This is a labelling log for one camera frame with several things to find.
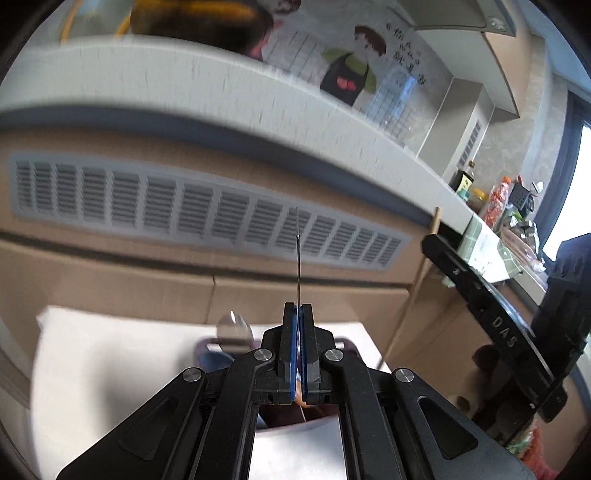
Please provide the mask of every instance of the black apron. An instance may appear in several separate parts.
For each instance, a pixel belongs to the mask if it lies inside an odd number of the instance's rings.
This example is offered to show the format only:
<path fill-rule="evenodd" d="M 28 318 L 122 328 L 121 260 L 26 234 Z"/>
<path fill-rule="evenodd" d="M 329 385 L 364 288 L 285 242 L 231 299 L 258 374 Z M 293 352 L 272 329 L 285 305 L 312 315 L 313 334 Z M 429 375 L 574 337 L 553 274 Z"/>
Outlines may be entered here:
<path fill-rule="evenodd" d="M 361 90 L 363 90 L 365 87 L 365 81 L 367 80 L 369 74 L 369 64 L 365 69 L 365 74 L 361 75 L 357 72 L 354 72 L 346 64 L 347 59 L 351 55 L 352 53 L 343 55 L 330 64 L 329 70 L 326 72 L 326 75 L 324 75 L 324 79 L 320 84 L 320 90 L 337 97 L 347 105 L 353 106 L 355 100 L 357 100 L 357 97 L 361 93 Z M 340 88 L 336 83 L 336 79 L 338 77 L 355 82 L 355 90 Z"/>

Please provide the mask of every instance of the white countertop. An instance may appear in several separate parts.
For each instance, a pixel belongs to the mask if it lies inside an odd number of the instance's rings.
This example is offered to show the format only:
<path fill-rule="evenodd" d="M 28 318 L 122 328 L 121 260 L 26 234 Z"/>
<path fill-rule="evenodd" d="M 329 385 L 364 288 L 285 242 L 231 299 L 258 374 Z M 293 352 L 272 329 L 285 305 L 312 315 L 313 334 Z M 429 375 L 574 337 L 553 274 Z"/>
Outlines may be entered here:
<path fill-rule="evenodd" d="M 472 212 L 364 117 L 306 82 L 213 47 L 155 37 L 89 37 L 26 47 L 0 85 L 0 113 L 41 106 L 136 108 L 271 140 L 393 192 L 462 233 Z"/>

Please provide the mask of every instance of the air vent grille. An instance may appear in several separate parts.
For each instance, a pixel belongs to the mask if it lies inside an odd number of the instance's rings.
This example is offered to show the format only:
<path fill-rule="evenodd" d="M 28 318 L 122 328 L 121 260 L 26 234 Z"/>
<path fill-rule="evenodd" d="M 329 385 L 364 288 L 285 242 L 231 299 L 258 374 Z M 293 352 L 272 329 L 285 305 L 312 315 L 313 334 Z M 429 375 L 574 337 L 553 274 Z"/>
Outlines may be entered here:
<path fill-rule="evenodd" d="M 298 209 L 296 211 L 295 208 L 290 208 L 285 222 L 283 222 L 283 226 L 279 231 L 275 245 L 294 252 L 296 250 L 296 235 L 298 231 L 302 233 L 306 229 L 311 216 L 312 214 L 306 210 Z M 296 219 L 300 227 L 299 230 L 296 228 Z"/>
<path fill-rule="evenodd" d="M 17 201 L 18 206 L 29 209 L 33 206 L 33 187 L 31 185 L 31 166 L 28 163 L 17 163 Z"/>
<path fill-rule="evenodd" d="M 245 195 L 223 192 L 213 221 L 212 235 L 235 242 L 248 208 L 248 200 Z"/>
<path fill-rule="evenodd" d="M 480 131 L 482 127 L 480 126 L 480 122 L 476 120 L 476 125 L 472 129 L 472 133 L 470 134 L 470 138 L 468 139 L 468 143 L 466 144 L 466 148 L 464 148 L 464 152 L 462 152 L 462 156 L 460 157 L 460 161 L 458 162 L 458 166 L 461 168 L 468 162 L 468 158 L 474 150 L 474 146 L 476 145 L 476 140 L 480 136 Z"/>
<path fill-rule="evenodd" d="M 311 255 L 318 255 L 334 227 L 335 220 L 333 218 L 318 215 L 312 230 L 310 230 L 306 241 L 304 241 L 302 251 Z"/>
<path fill-rule="evenodd" d="M 170 230 L 176 187 L 173 181 L 148 178 L 144 226 L 161 229 L 165 232 Z"/>
<path fill-rule="evenodd" d="M 111 197 L 111 220 L 120 225 L 136 225 L 139 175 L 115 172 Z"/>
<path fill-rule="evenodd" d="M 328 257 L 340 258 L 341 255 L 343 255 L 343 250 L 345 250 L 345 247 L 349 243 L 351 237 L 353 237 L 354 233 L 355 225 L 342 222 L 324 254 Z"/>
<path fill-rule="evenodd" d="M 371 244 L 371 247 L 369 247 L 367 252 L 365 252 L 365 255 L 363 256 L 363 261 L 367 263 L 372 263 L 379 255 L 379 253 L 382 251 L 382 248 L 384 248 L 384 245 L 387 241 L 388 237 L 386 235 L 379 233 L 378 236 L 376 236 L 374 242 Z"/>
<path fill-rule="evenodd" d="M 279 215 L 281 215 L 281 205 L 259 200 L 248 224 L 244 240 L 263 246 L 268 245 Z"/>
<path fill-rule="evenodd" d="M 40 152 L 13 153 L 13 212 L 110 235 L 386 270 L 410 237 L 270 190 L 191 170 Z"/>
<path fill-rule="evenodd" d="M 183 202 L 178 216 L 178 231 L 203 235 L 209 206 L 212 204 L 213 190 L 197 185 L 185 184 Z"/>
<path fill-rule="evenodd" d="M 35 163 L 35 204 L 37 210 L 53 210 L 51 165 L 49 163 Z"/>
<path fill-rule="evenodd" d="M 105 221 L 105 189 L 104 170 L 82 169 L 82 215 L 85 220 Z"/>
<path fill-rule="evenodd" d="M 76 167 L 57 165 L 57 211 L 61 215 L 76 214 Z"/>

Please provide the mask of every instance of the orange item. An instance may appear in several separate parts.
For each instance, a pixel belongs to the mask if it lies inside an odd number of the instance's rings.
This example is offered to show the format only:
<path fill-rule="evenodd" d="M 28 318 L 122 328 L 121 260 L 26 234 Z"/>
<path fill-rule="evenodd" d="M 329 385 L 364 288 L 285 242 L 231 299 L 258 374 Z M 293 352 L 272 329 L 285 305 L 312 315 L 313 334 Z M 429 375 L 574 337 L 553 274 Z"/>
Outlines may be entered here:
<path fill-rule="evenodd" d="M 534 438 L 531 446 L 524 453 L 521 461 L 530 467 L 538 480 L 554 480 L 558 472 L 551 469 L 544 461 L 544 446 L 542 444 L 540 430 L 536 428 L 533 432 Z"/>
<path fill-rule="evenodd" d="M 64 23 L 63 28 L 61 29 L 60 35 L 60 42 L 65 43 L 67 42 L 68 38 L 70 38 L 70 30 L 72 29 L 72 24 L 74 23 L 74 19 L 78 13 L 78 10 L 82 6 L 82 0 L 76 0 L 74 5 L 72 5 L 72 9 L 67 14 L 66 21 Z"/>
<path fill-rule="evenodd" d="M 127 18 L 120 23 L 119 27 L 117 28 L 117 31 L 115 32 L 115 37 L 120 37 L 121 35 L 125 35 L 127 33 L 127 31 L 129 30 L 130 22 L 131 22 L 131 14 L 127 15 Z"/>
<path fill-rule="evenodd" d="M 256 18 L 256 10 L 247 4 L 229 1 L 171 2 L 170 0 L 136 0 L 134 12 L 173 13 L 175 15 L 201 15 L 221 18 L 231 22 L 250 22 Z"/>
<path fill-rule="evenodd" d="M 509 199 L 511 183 L 509 177 L 503 177 L 501 183 L 493 187 L 491 190 L 491 194 L 488 196 L 488 200 L 480 212 L 480 218 L 482 218 L 491 229 L 494 229 L 498 219 L 505 210 L 507 200 Z"/>

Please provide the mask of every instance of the soy sauce bottle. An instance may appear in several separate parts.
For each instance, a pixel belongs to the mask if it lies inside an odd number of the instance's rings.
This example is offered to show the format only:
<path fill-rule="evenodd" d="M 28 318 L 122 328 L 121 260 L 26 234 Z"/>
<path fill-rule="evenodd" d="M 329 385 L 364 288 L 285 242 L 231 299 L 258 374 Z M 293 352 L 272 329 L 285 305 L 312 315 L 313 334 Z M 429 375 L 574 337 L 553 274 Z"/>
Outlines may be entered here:
<path fill-rule="evenodd" d="M 474 182 L 474 161 L 470 160 L 466 167 L 459 168 L 456 174 L 454 175 L 452 182 L 449 186 L 452 188 L 456 194 L 465 201 L 467 201 L 468 197 L 470 196 L 469 190 L 470 186 Z"/>

